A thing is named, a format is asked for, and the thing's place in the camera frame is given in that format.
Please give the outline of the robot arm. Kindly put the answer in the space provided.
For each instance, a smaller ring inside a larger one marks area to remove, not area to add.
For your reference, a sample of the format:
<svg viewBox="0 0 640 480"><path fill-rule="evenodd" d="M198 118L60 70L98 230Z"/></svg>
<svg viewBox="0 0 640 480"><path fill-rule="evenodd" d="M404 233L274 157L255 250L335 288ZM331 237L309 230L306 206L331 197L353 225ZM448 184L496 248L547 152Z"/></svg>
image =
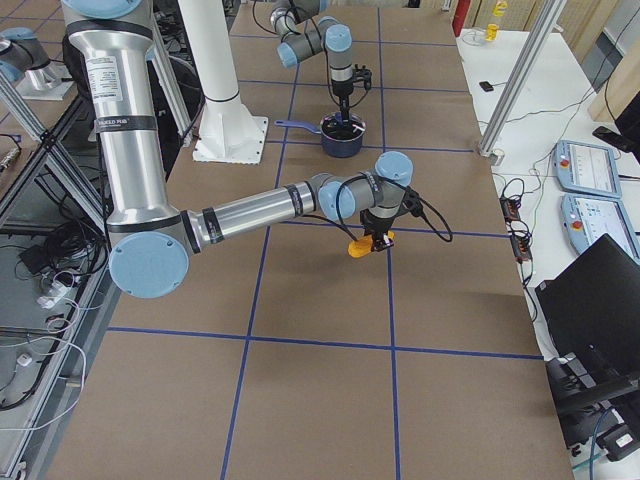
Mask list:
<svg viewBox="0 0 640 480"><path fill-rule="evenodd" d="M222 5L179 5L203 95L190 119L198 161L256 164L269 121L243 104ZM203 247L301 216L342 227L358 216L364 228L349 252L359 257L391 247L394 220L418 215L411 160L382 154L351 177L321 173L271 191L199 212L179 210L167 197L166 173L149 83L148 61L163 51L148 1L66 1L70 43L83 55L113 211L106 230L115 284L138 298L158 298L184 280L189 259Z"/></svg>
<svg viewBox="0 0 640 480"><path fill-rule="evenodd" d="M372 72L353 62L350 28L336 18L316 15L325 11L327 1L277 1L270 14L270 23L280 38L277 53L284 67L297 66L324 53L330 93L337 99L340 125L352 122L350 96L354 85L361 83L371 89Z"/></svg>

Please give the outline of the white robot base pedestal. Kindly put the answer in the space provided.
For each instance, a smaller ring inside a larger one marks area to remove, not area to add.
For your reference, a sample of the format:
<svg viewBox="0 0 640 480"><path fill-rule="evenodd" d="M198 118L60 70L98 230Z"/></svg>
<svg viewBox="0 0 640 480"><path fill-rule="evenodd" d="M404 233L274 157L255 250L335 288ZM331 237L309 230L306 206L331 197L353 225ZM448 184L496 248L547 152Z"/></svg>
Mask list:
<svg viewBox="0 0 640 480"><path fill-rule="evenodd" d="M256 165L268 119L242 102L222 3L182 0L179 8L205 100L193 158Z"/></svg>

